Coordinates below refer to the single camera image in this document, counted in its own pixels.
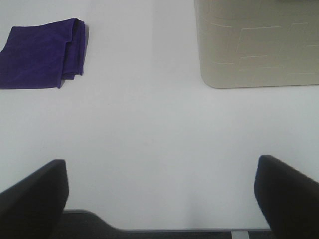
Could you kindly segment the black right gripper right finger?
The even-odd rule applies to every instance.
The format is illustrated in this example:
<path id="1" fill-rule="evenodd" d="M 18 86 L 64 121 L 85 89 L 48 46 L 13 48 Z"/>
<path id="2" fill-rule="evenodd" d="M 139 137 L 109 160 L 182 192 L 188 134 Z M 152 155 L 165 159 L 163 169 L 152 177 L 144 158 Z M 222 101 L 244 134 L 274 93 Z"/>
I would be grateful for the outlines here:
<path id="1" fill-rule="evenodd" d="M 276 238 L 319 237 L 319 184 L 315 180 L 271 155 L 262 155 L 254 194 Z"/>

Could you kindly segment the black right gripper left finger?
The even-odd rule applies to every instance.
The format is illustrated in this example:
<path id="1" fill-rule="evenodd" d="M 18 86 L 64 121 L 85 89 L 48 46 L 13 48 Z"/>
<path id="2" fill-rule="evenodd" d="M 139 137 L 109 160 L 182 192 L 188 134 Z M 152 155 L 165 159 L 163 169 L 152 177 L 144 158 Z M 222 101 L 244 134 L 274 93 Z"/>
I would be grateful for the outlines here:
<path id="1" fill-rule="evenodd" d="M 52 160 L 0 194 L 0 237 L 49 238 L 68 195 L 66 162 Z"/>

